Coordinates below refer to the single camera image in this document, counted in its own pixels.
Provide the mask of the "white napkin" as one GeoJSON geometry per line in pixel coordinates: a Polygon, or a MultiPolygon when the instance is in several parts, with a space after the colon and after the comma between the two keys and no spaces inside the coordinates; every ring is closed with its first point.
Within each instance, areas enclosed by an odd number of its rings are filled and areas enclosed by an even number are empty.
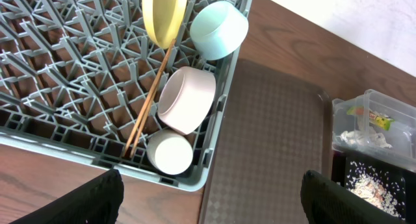
{"type": "Polygon", "coordinates": [[[387,143],[383,133],[377,133],[373,127],[369,129],[369,135],[365,131],[344,131],[340,138],[348,145],[365,146],[373,143],[376,147],[391,149],[393,146],[387,143]]]}

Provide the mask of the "green snack wrapper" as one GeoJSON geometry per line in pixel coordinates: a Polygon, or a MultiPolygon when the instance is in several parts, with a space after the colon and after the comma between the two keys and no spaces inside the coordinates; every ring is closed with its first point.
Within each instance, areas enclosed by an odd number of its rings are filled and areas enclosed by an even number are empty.
{"type": "MultiPolygon", "coordinates": [[[[364,106],[352,106],[347,110],[348,115],[359,115],[362,116],[366,111],[366,108],[364,106]]],[[[393,118],[390,118],[389,116],[384,116],[378,113],[373,112],[372,110],[368,109],[369,111],[369,121],[376,125],[383,130],[388,131],[392,122],[395,122],[393,118]]]]}

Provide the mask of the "small white cup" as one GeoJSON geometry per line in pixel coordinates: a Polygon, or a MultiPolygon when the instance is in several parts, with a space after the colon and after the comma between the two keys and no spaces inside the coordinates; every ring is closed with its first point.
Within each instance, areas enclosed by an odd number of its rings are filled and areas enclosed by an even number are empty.
{"type": "Polygon", "coordinates": [[[150,138],[146,152],[150,163],[168,175],[186,171],[193,159],[192,146],[188,140],[168,129],[160,130],[150,138]]]}

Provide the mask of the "yellow plate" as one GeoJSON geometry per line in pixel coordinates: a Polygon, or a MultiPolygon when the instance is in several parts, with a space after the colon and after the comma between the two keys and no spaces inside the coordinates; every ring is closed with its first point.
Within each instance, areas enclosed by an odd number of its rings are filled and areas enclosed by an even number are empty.
{"type": "Polygon", "coordinates": [[[187,0],[142,0],[144,26],[150,40],[168,49],[182,24],[187,0]]]}

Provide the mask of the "rice food waste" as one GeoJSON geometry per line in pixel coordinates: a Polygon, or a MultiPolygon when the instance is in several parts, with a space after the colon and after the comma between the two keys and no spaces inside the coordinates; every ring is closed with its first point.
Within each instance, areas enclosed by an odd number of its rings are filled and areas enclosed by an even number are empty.
{"type": "Polygon", "coordinates": [[[384,212],[406,219],[405,180],[390,171],[358,160],[346,163],[344,186],[384,212]]]}

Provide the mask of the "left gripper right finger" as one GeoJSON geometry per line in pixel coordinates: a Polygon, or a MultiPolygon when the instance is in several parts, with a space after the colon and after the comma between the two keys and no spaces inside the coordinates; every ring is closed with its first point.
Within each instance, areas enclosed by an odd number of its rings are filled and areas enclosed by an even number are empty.
{"type": "Polygon", "coordinates": [[[376,208],[314,170],[308,170],[303,175],[300,199],[309,223],[405,222],[376,208]]]}

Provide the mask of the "pink bowl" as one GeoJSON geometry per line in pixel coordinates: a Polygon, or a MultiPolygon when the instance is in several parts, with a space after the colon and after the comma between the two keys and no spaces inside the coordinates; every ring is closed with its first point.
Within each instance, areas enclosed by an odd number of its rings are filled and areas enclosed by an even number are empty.
{"type": "Polygon", "coordinates": [[[215,98],[216,79],[212,73],[184,66],[175,71],[159,98],[157,115],[182,135],[196,130],[215,98]]]}

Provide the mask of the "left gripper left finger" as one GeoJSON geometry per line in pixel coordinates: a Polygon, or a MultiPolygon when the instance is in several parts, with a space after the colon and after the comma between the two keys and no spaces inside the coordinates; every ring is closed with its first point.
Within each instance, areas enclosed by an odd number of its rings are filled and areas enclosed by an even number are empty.
{"type": "Polygon", "coordinates": [[[14,224],[116,223],[124,199],[117,169],[110,169],[14,224]]]}

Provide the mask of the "light blue bowl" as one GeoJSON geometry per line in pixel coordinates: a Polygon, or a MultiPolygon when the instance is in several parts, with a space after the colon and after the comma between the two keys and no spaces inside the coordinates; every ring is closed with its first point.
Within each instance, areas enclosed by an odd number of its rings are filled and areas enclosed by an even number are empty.
{"type": "Polygon", "coordinates": [[[227,1],[217,1],[201,10],[190,26],[191,40],[206,60],[219,60],[244,41],[248,19],[227,1]]]}

